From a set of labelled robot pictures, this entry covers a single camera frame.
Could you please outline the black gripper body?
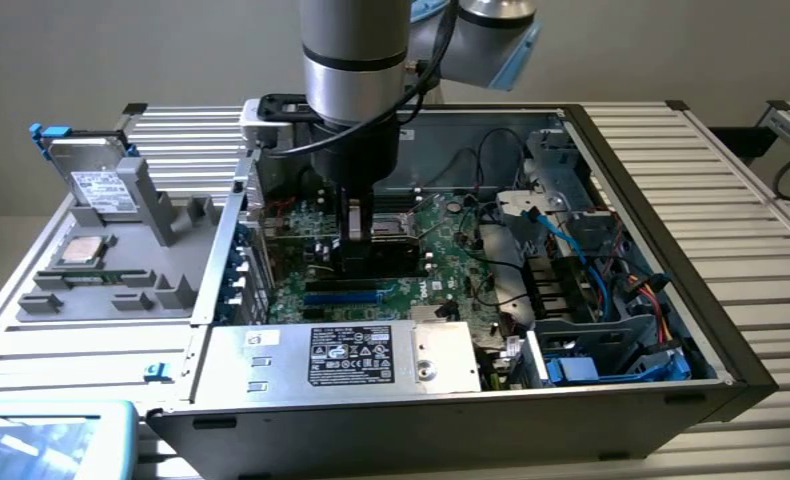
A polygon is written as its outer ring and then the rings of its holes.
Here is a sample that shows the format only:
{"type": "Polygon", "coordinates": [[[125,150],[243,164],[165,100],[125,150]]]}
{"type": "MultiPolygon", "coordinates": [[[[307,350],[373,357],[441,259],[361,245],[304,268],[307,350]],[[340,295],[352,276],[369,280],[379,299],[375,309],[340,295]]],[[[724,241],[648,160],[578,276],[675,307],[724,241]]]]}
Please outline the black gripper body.
{"type": "Polygon", "coordinates": [[[397,162],[400,125],[389,117],[368,130],[355,133],[312,154],[315,172],[349,198],[372,195],[373,184],[393,172],[397,162]]]}

